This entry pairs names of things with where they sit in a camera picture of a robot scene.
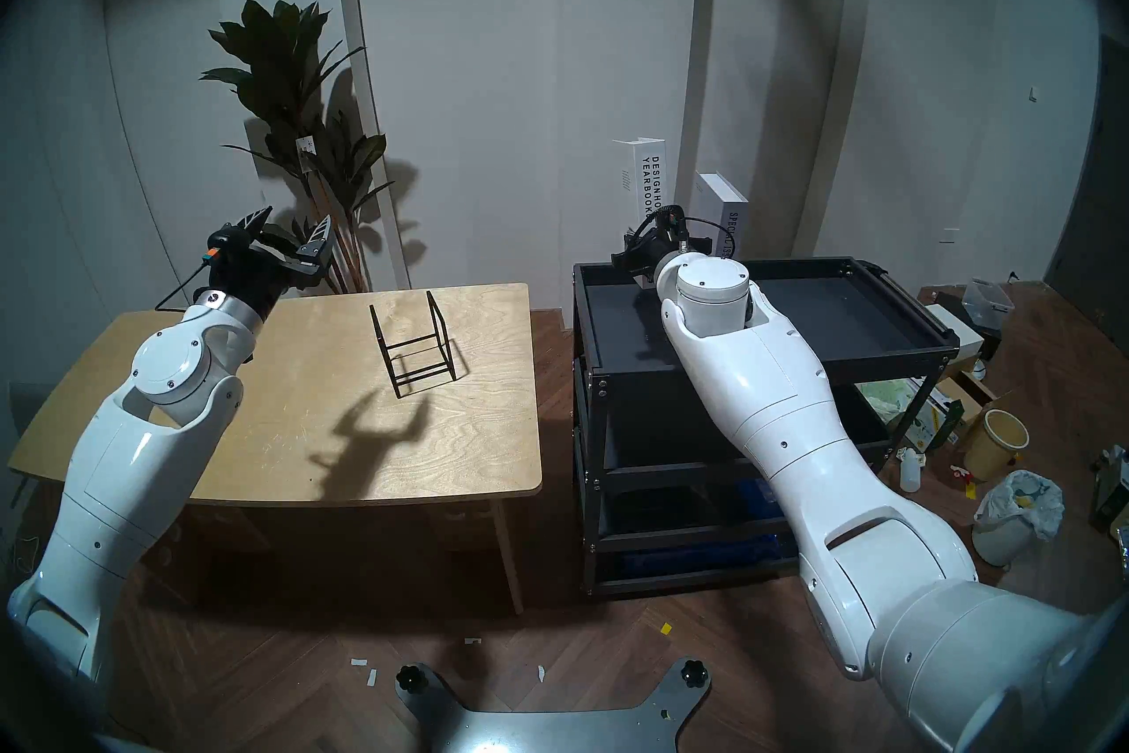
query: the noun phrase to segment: black metal frame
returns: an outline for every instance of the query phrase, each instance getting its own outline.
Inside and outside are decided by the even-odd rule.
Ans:
[[[396,399],[403,397],[400,393],[401,386],[410,385],[411,383],[419,382],[420,379],[427,379],[431,376],[438,376],[444,370],[450,374],[450,379],[454,382],[458,377],[455,376],[455,359],[450,354],[450,338],[447,335],[447,322],[443,317],[443,312],[439,309],[439,305],[435,303],[435,298],[431,292],[427,292],[427,308],[428,313],[431,315],[431,327],[435,330],[430,334],[423,334],[422,336],[417,336],[411,340],[404,340],[402,343],[392,343],[391,345],[384,340],[384,332],[380,330],[380,319],[376,317],[376,307],[369,305],[368,313],[373,316],[373,330],[376,332],[376,342],[380,347],[380,357],[384,358],[384,366],[388,370],[388,379],[392,380],[392,391],[396,393]],[[443,330],[443,339],[439,339],[439,331]],[[436,348],[439,350],[439,357],[443,359],[441,364],[428,365],[427,367],[420,367],[415,370],[409,370],[406,374],[401,374],[396,376],[395,370],[392,369],[392,357],[388,352],[393,349],[400,349],[401,347],[411,345],[412,343],[422,343],[426,340],[435,340]]]
[[[914,395],[901,422],[889,440],[859,446],[875,473],[893,454],[920,412],[929,393],[936,386],[952,356],[956,352],[955,335],[937,322],[928,310],[912,299],[900,286],[890,280],[885,271],[873,264],[852,259],[805,259],[803,261],[755,262],[754,279],[765,273],[776,278],[802,275],[803,269],[817,264],[821,269],[834,266],[844,273],[858,272],[858,280],[889,303],[907,319],[921,327],[924,334],[936,339],[936,347],[908,349],[905,352],[874,356],[864,359],[824,361],[829,380],[833,385],[874,382],[907,376],[924,376],[920,391]],[[742,540],[756,534],[789,532],[782,520],[751,520],[732,525],[693,525],[682,528],[663,528],[639,533],[601,533],[601,517],[605,501],[611,496],[640,489],[699,485],[706,483],[734,483],[760,479],[756,466],[734,449],[734,457],[725,463],[709,461],[676,461],[669,464],[620,465],[615,447],[609,435],[609,410],[618,387],[629,391],[625,378],[639,374],[619,373],[603,367],[596,344],[595,326],[588,305],[586,274],[597,284],[616,281],[606,264],[577,264],[574,266],[572,303],[572,369],[574,369],[574,472],[577,480],[583,523],[583,581],[581,589],[592,595],[627,595],[688,588],[701,585],[726,585],[796,573],[798,561],[782,558],[751,567],[712,569],[691,573],[667,573],[646,578],[597,580],[599,557],[627,550],[648,550],[682,546],[692,543]],[[681,370],[662,362],[648,361],[641,370],[669,374]]]

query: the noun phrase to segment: black cart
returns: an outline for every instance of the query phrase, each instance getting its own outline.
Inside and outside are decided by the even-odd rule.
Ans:
[[[745,261],[822,361],[877,473],[959,340],[884,270],[849,257]],[[755,465],[717,430],[663,330],[658,297],[610,264],[574,282],[574,470],[583,590],[654,593],[795,573],[795,541]],[[856,383],[924,377],[894,434]]]

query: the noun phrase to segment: wooden floor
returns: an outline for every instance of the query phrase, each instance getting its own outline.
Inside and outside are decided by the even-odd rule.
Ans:
[[[1010,392],[1008,409],[1032,434],[1025,464],[1059,482],[1067,519],[1000,585],[1097,610],[1120,578],[1113,544],[1085,524],[1087,465],[1129,438],[1129,361],[1049,289],[1009,292],[1016,313],[988,382]],[[873,681],[838,674],[796,578],[580,598],[571,339],[557,313],[534,313],[533,324],[544,487],[513,511],[528,605],[519,619],[497,554],[448,557],[411,508],[260,511],[274,553],[217,562],[195,607],[177,607],[143,570],[131,577],[114,623],[117,734],[169,751],[421,751],[393,691],[404,663],[430,664],[471,708],[596,709],[640,702],[675,658],[693,655],[712,689],[680,737],[683,753],[920,750]],[[975,509],[933,470],[918,498],[957,529]]]

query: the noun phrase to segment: screw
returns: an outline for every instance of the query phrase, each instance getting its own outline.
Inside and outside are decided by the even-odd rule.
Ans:
[[[414,695],[427,689],[427,675],[420,671],[419,665],[404,665],[396,674],[396,683],[404,692]]]
[[[701,689],[704,686],[706,677],[704,665],[698,659],[686,659],[686,664],[682,666],[682,680],[686,682],[690,689]]]

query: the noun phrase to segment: book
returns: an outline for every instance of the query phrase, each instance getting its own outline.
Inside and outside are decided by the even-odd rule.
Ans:
[[[686,218],[703,218],[721,225],[724,230],[709,225],[690,222],[690,235],[709,237],[714,240],[714,254],[718,257],[734,257],[741,249],[741,236],[749,220],[749,201],[733,186],[725,176],[717,173],[695,173],[694,185],[690,192],[690,205],[685,208]]]
[[[620,163],[620,212],[623,234],[632,234],[651,212],[667,205],[666,141],[615,140],[625,149]]]

